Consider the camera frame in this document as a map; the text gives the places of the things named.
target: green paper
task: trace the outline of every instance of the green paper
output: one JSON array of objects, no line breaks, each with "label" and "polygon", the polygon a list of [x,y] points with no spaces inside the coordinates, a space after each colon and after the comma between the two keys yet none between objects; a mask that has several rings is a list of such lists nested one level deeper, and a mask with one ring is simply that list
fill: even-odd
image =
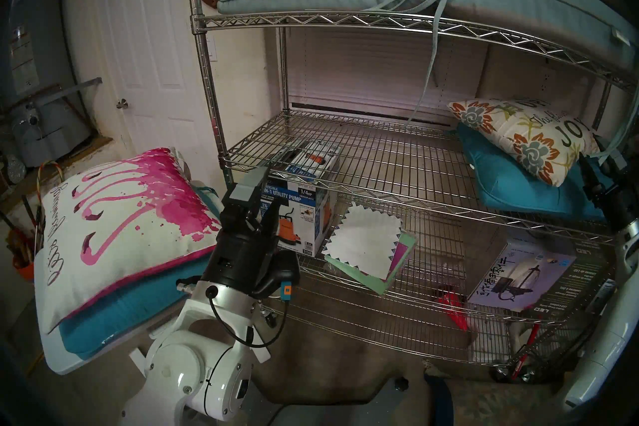
[{"label": "green paper", "polygon": [[383,295],[384,292],[388,290],[388,287],[390,287],[390,285],[395,280],[395,276],[397,276],[397,274],[399,273],[399,270],[401,270],[402,266],[404,266],[404,264],[406,263],[406,259],[408,259],[408,255],[411,252],[413,252],[413,247],[415,247],[416,242],[417,240],[415,239],[415,237],[413,237],[411,234],[407,232],[402,231],[401,236],[399,237],[399,243],[406,246],[406,252],[404,252],[404,255],[401,257],[401,259],[395,266],[395,269],[388,275],[388,278],[386,279],[386,281],[381,280],[377,277],[373,277],[371,275],[362,273],[357,268],[354,268],[353,266],[349,266],[348,264],[342,263],[338,261],[337,259],[333,259],[329,255],[324,256],[324,261],[328,261],[333,266],[335,266],[338,270],[344,271],[344,273],[346,273],[349,277],[357,280],[362,285],[366,285],[367,287],[369,287],[371,290],[378,293],[379,295]]}]

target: water heater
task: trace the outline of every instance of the water heater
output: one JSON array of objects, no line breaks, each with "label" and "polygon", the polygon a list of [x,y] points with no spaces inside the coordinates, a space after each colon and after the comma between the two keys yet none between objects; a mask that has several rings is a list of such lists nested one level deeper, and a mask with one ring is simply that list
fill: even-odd
[{"label": "water heater", "polygon": [[91,133],[72,90],[59,0],[9,0],[3,30],[0,103],[24,163],[35,167]]}]

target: floral pillow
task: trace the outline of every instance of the floral pillow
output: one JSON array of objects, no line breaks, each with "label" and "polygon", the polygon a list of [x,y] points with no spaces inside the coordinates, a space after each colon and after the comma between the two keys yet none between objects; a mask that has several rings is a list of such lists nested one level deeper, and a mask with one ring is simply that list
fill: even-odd
[{"label": "floral pillow", "polygon": [[555,187],[564,182],[580,152],[599,152],[586,124],[545,101],[469,100],[449,103],[448,108],[529,173]]}]

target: pink and white pillow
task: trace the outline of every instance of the pink and white pillow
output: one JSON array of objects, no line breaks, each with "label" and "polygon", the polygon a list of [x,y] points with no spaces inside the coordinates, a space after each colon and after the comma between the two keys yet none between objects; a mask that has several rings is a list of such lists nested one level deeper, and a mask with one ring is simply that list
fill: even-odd
[{"label": "pink and white pillow", "polygon": [[166,148],[77,174],[42,202],[45,256],[34,274],[45,280],[44,333],[118,287],[210,253],[220,229]]}]

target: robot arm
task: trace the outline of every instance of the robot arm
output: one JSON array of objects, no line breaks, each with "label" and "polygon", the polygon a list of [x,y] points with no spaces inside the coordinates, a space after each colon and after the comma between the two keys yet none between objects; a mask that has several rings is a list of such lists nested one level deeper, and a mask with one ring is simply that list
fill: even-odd
[{"label": "robot arm", "polygon": [[615,234],[616,281],[619,289],[604,309],[586,352],[557,394],[564,412],[580,406],[599,393],[610,370],[626,348],[639,321],[639,171],[627,165],[614,173],[615,184],[605,189],[586,159],[580,155],[584,190],[606,216]]},{"label": "robot arm", "polygon": [[[202,277],[179,316],[153,343],[145,361],[146,382],[122,411],[121,424],[179,425],[185,406],[220,421],[234,417],[248,390],[253,354],[270,355],[251,321],[256,300],[282,282],[296,285],[297,254],[278,251],[279,202],[258,221],[268,168],[233,183],[222,199],[222,228]],[[200,319],[218,319],[236,340],[229,345],[189,331]]]}]

